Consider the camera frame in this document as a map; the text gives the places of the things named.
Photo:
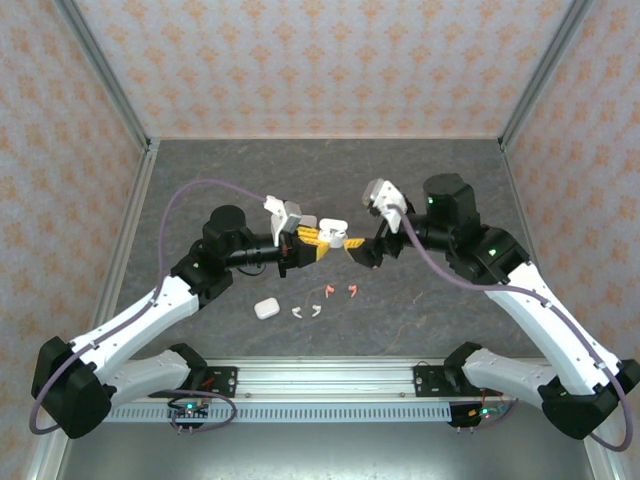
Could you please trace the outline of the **small electronics board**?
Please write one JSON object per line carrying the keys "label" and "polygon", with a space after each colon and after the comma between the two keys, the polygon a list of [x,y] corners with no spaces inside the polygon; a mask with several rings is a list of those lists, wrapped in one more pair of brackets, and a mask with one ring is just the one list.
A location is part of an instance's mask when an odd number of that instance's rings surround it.
{"label": "small electronics board", "polygon": [[209,416],[209,405],[207,403],[187,401],[170,401],[167,404],[169,417],[176,420],[200,420]]}
{"label": "small electronics board", "polygon": [[470,418],[480,417],[484,419],[491,418],[495,415],[503,415],[509,410],[507,405],[495,405],[495,406],[479,406],[476,408],[471,408],[467,412],[467,416]]}

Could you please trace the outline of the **grey metal sheet panel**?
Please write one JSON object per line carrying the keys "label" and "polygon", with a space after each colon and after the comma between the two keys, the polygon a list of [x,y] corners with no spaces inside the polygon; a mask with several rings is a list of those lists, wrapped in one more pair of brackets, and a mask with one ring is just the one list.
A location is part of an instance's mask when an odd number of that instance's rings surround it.
{"label": "grey metal sheet panel", "polygon": [[235,424],[198,435],[107,424],[70,442],[56,480],[593,480],[582,443],[530,409],[446,424]]}

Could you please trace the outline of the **aluminium table side rail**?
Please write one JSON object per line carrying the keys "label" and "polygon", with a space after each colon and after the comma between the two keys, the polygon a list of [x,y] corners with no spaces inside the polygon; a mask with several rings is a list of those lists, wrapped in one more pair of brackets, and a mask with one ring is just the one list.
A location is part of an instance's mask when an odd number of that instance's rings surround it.
{"label": "aluminium table side rail", "polygon": [[116,309],[160,143],[159,138],[151,138],[142,150],[123,210],[110,263],[105,271],[100,295],[92,312],[90,330],[109,321]]}
{"label": "aluminium table side rail", "polygon": [[529,253],[531,261],[536,266],[538,272],[541,275],[544,275],[544,271],[542,270],[542,268],[540,266],[538,255],[537,255],[537,252],[536,252],[536,249],[535,249],[535,246],[534,246],[534,242],[533,242],[533,238],[532,238],[532,235],[531,235],[531,230],[529,228],[529,223],[528,223],[527,215],[526,215],[526,212],[525,212],[524,204],[523,204],[523,202],[521,200],[521,197],[519,195],[519,190],[518,190],[518,186],[517,186],[517,182],[516,182],[515,169],[512,166],[511,161],[509,160],[507,148],[505,146],[503,146],[502,144],[499,144],[499,146],[501,148],[502,163],[504,165],[504,169],[505,169],[506,175],[508,177],[511,193],[512,193],[512,196],[513,196],[513,200],[514,200],[514,204],[515,204],[515,208],[516,208],[516,212],[517,212],[518,221],[519,221],[519,224],[520,224],[520,227],[521,227],[521,230],[522,230],[525,249]]}

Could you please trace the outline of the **long aluminium mounting rail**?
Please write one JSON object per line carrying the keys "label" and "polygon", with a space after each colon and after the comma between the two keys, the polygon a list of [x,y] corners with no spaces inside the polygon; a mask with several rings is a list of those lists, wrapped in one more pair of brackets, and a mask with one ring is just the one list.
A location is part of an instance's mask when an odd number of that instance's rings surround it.
{"label": "long aluminium mounting rail", "polygon": [[[476,352],[474,357],[480,360],[480,366],[472,369],[470,384],[475,389],[493,389],[525,401],[538,385],[548,383],[555,376],[553,368],[540,360],[509,359],[486,349]],[[346,401],[416,396],[413,367],[421,361],[447,368],[443,359],[400,357],[241,357],[209,359],[207,366],[238,368],[236,398]],[[449,369],[451,372],[446,377],[450,384],[452,379],[463,380],[456,367]],[[119,406],[154,394],[165,395],[179,388],[186,379],[186,361],[177,353],[167,351],[125,363],[108,384],[116,388],[112,403]],[[453,390],[454,396],[467,395],[461,388],[453,387]]]}

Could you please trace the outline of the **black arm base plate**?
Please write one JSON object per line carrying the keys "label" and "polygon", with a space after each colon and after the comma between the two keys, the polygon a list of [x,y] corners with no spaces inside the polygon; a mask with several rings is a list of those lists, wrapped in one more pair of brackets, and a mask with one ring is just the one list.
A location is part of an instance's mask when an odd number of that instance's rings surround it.
{"label": "black arm base plate", "polygon": [[228,398],[235,396],[238,368],[234,366],[206,366],[192,373],[186,383],[188,390],[218,393]]}
{"label": "black arm base plate", "polygon": [[443,365],[418,362],[413,367],[415,395],[420,398],[450,397],[455,395]]}

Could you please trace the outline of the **aluminium frame post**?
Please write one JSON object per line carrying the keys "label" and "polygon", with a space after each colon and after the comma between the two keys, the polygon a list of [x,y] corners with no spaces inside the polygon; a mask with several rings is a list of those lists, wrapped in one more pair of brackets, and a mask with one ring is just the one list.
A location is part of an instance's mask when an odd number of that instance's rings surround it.
{"label": "aluminium frame post", "polygon": [[506,126],[497,138],[500,150],[506,153],[533,110],[538,97],[554,73],[576,32],[594,4],[595,0],[571,0],[559,26],[535,67],[520,95]]}
{"label": "aluminium frame post", "polygon": [[135,143],[143,152],[151,142],[142,123],[118,80],[103,48],[92,32],[76,0],[52,0],[70,32],[75,37],[86,60],[104,87],[115,109]]}

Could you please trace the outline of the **short aluminium frame rail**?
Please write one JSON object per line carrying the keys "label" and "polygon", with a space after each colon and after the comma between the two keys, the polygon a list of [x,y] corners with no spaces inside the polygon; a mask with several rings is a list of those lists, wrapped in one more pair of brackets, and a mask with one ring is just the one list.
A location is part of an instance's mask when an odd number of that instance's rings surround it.
{"label": "short aluminium frame rail", "polygon": [[615,455],[600,444],[586,438],[584,447],[594,480],[624,480],[624,473]]}
{"label": "short aluminium frame rail", "polygon": [[67,440],[58,435],[41,437],[28,464],[25,480],[57,480]]}

